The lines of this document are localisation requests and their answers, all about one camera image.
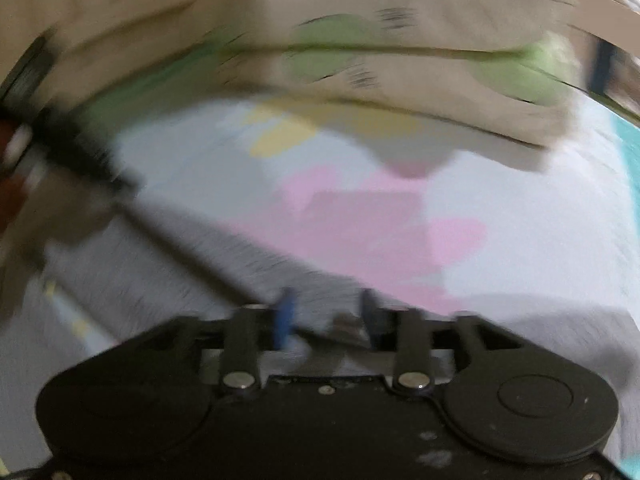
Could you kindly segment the grey speckled pants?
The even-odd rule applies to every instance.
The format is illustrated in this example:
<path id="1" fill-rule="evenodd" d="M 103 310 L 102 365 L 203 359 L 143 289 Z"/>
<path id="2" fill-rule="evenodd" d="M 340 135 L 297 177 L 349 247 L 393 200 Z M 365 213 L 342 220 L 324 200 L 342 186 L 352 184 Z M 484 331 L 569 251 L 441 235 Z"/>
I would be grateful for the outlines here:
<path id="1" fill-rule="evenodd" d="M 178 315 L 216 318 L 238 304 L 296 291 L 297 326 L 323 349 L 296 344 L 273 370 L 363 372 L 356 320 L 359 282 L 322 272 L 213 224 L 150 204 L 94 204 L 56 214 L 6 202 L 1 208 L 1 456 L 13 469 L 47 448 L 35 420 L 43 383 L 90 350 L 55 310 L 52 281 L 83 314 L 121 342 Z"/>

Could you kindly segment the floral bed blanket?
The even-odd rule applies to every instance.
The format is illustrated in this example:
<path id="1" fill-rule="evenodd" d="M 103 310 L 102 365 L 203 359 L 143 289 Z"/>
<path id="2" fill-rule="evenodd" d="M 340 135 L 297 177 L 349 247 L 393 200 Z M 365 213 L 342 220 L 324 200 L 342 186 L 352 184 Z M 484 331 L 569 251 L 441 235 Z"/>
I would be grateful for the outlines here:
<path id="1" fill-rule="evenodd" d="M 620 121 L 580 99 L 541 150 L 454 122 L 281 93 L 221 93 L 211 50 L 97 96 L 85 116 L 140 197 L 428 310 L 639 311 Z"/>

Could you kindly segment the lower leaf print pillow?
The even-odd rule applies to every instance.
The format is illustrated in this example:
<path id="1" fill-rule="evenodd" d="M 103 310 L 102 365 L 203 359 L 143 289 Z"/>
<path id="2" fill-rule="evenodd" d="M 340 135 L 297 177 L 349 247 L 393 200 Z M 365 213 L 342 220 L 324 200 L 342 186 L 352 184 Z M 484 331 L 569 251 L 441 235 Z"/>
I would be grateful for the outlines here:
<path id="1" fill-rule="evenodd" d="M 460 122 L 537 148 L 575 131 L 577 66 L 559 38 L 510 52 L 228 51 L 216 81 Z"/>

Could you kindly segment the leaf print pillow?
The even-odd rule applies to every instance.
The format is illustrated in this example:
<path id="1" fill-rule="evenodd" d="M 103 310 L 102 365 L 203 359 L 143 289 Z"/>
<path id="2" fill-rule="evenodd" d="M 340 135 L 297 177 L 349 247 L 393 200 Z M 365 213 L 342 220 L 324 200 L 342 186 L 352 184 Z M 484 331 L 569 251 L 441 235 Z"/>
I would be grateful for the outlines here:
<path id="1" fill-rule="evenodd" d="M 204 32 L 242 48 L 496 52 L 564 25 L 577 0 L 196 0 Z"/>
<path id="2" fill-rule="evenodd" d="M 460 122 L 537 148 L 575 131 L 577 66 L 559 38 L 510 52 L 228 51 L 216 81 Z"/>

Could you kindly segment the upper leaf print pillow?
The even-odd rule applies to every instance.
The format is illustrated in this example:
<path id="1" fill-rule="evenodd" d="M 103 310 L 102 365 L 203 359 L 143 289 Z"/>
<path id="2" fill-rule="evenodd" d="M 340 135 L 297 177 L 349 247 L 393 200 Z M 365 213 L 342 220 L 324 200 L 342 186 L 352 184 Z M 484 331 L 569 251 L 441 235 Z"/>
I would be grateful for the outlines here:
<path id="1" fill-rule="evenodd" d="M 577 0 L 196 0 L 204 32 L 242 48 L 496 52 L 564 25 Z"/>

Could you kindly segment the wooden bed side rail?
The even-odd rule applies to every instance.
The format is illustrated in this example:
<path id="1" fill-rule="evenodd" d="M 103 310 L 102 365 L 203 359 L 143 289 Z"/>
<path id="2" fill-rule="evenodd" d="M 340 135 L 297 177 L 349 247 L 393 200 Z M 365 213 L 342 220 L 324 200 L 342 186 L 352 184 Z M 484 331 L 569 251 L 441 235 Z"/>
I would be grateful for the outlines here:
<path id="1" fill-rule="evenodd" d="M 58 54 L 40 93 L 78 104 L 197 46 L 216 0 L 1 0 L 1 73 L 48 35 Z"/>

